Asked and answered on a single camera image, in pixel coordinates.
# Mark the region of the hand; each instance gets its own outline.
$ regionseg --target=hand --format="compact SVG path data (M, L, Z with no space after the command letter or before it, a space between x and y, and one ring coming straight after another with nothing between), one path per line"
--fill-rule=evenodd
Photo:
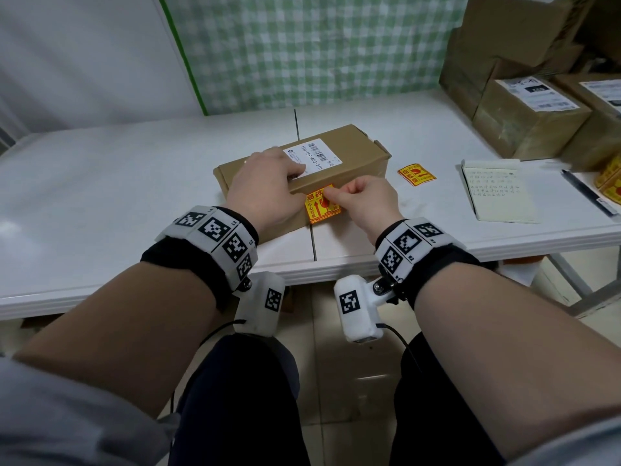
M373 245L388 226L403 219L397 192L385 178L359 176L339 189L323 188L323 195L347 209Z
M233 178L224 206L239 212L260 234L304 207L306 195L291 194L287 177L305 169L280 148L254 152Z

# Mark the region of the green checkered cloth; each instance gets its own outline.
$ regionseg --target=green checkered cloth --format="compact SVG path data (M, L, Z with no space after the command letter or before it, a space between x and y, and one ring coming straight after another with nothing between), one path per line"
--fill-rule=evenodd
M160 0L210 114L434 88L468 0Z

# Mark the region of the tabletop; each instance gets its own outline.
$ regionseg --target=tabletop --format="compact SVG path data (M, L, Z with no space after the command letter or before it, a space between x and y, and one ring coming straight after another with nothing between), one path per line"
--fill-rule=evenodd
M621 244L621 224L566 182L556 160L522 164L539 224L478 221L460 163L497 156L439 90L60 131L28 136L0 156L0 319L71 309L138 261L175 217L222 204L217 165L350 123L392 154L386 178L401 212L431 219L482 260ZM412 163L437 179L413 187L397 173ZM347 213L258 253L253 271L287 284L377 273L373 247Z

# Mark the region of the notepad page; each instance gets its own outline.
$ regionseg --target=notepad page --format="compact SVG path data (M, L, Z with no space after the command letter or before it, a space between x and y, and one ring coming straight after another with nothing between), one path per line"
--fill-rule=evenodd
M536 224L537 213L521 177L520 161L462 161L476 218Z

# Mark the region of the person's right arm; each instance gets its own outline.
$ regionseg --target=person's right arm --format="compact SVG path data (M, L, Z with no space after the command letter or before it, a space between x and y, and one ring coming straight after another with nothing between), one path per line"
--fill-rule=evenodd
M374 245L403 219L382 178L360 177L324 195L349 210ZM453 263L409 302L441 366L506 459L621 413L621 349L528 289Z

